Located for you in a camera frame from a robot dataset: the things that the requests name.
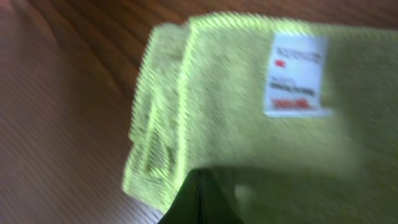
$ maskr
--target green cloth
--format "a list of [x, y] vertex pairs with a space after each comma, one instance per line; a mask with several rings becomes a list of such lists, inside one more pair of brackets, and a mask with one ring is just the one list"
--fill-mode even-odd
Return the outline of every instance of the green cloth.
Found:
[[[322, 105], [264, 114], [278, 32], [329, 39]], [[166, 212], [190, 170], [213, 170], [244, 223], [398, 223], [398, 32], [210, 14], [151, 35], [123, 190]]]

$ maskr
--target green microfiber cloth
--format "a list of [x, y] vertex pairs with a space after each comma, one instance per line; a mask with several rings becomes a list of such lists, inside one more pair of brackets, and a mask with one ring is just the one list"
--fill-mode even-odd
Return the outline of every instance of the green microfiber cloth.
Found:
[[[322, 106], [264, 112], [276, 34], [327, 37]], [[123, 190], [166, 212], [212, 169], [244, 223], [397, 223], [398, 32], [219, 13], [164, 24], [138, 80]]]

